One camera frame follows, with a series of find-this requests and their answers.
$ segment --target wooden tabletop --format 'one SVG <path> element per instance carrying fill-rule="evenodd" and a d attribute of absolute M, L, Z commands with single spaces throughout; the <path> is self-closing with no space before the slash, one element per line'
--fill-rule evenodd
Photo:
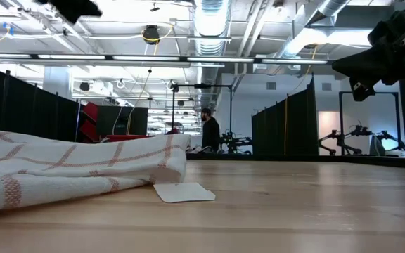
<path fill-rule="evenodd" d="M 189 161 L 213 202 L 152 187 L 0 212 L 0 252 L 405 252 L 405 169 Z"/>

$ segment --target black metal frame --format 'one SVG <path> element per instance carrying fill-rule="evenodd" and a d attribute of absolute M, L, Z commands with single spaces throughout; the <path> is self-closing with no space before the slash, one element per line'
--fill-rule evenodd
<path fill-rule="evenodd" d="M 338 99 L 339 99 L 339 105 L 340 105 L 340 134 L 343 133 L 343 94 L 352 94 L 351 91 L 341 91 L 338 93 Z M 399 115 L 399 93 L 397 92 L 375 92 L 375 94 L 389 94 L 394 96 L 394 102 L 395 102 L 395 109 L 396 109 L 396 114 L 397 114 L 397 134 L 398 134 L 398 143 L 400 143 L 401 140 L 401 119 Z M 345 155 L 345 149 L 342 147 L 342 155 Z"/>
<path fill-rule="evenodd" d="M 348 162 L 405 168 L 405 158 L 371 157 L 365 155 L 219 155 L 187 154 L 188 160 L 272 161 L 272 162 Z"/>
<path fill-rule="evenodd" d="M 175 104 L 175 94 L 179 91 L 179 87 L 193 87 L 196 89 L 210 89 L 212 87 L 219 87 L 219 88 L 228 88 L 229 89 L 229 131 L 232 132 L 232 90 L 233 85 L 223 85 L 223 84 L 215 84 L 215 85 L 204 85 L 204 84 L 173 84 L 172 85 L 172 92 L 173 92 L 173 99 L 172 99 L 172 129 L 174 127 L 174 104 Z"/>

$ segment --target person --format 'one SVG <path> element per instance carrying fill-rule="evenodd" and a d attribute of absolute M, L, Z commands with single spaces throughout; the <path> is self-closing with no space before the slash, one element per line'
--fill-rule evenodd
<path fill-rule="evenodd" d="M 201 110 L 201 120 L 204 121 L 202 127 L 202 147 L 212 147 L 214 153 L 219 147 L 219 125 L 217 120 L 212 117 L 212 112 L 209 108 Z"/>

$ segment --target striped towel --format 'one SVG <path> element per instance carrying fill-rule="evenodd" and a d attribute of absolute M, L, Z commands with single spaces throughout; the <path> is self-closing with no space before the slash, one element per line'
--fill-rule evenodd
<path fill-rule="evenodd" d="M 85 144 L 0 131 L 0 209 L 178 183 L 190 136 Z"/>

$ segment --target white card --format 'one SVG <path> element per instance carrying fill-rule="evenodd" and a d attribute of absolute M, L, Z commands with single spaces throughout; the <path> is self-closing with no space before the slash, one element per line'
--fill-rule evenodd
<path fill-rule="evenodd" d="M 159 183 L 154 189 L 166 203 L 215 200 L 215 194 L 199 183 Z"/>

